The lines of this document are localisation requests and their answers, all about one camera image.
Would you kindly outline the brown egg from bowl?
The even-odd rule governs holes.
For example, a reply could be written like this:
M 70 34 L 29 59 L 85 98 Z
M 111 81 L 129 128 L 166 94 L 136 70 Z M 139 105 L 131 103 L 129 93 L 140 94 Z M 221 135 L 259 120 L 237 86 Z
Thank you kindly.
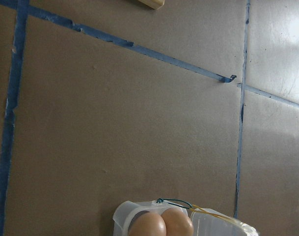
M 154 212 L 139 216 L 128 230 L 129 236 L 165 236 L 166 226 L 162 217 Z

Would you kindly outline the brown egg far slot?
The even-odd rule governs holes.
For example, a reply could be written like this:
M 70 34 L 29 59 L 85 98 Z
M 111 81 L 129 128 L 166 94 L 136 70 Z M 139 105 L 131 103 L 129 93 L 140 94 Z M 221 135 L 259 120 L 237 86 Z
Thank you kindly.
M 167 236 L 192 236 L 193 224 L 190 218 L 177 208 L 169 208 L 161 214 Z

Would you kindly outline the clear plastic egg box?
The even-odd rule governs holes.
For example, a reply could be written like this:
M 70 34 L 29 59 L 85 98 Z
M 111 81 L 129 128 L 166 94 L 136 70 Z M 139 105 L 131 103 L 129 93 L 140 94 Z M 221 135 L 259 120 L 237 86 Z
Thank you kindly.
M 193 236 L 257 236 L 258 231 L 233 217 L 226 216 L 209 208 L 201 208 L 178 199 L 159 198 L 151 202 L 123 202 L 114 212 L 115 236 L 128 236 L 133 222 L 142 214 L 154 212 L 161 214 L 177 208 L 187 215 L 193 224 Z

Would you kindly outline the wooden cutting board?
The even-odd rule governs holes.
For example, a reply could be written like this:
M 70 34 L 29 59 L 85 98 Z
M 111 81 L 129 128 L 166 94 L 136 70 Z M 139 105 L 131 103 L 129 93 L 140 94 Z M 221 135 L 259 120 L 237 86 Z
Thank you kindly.
M 141 2 L 151 9 L 157 10 L 164 6 L 165 0 L 138 0 L 138 2 Z

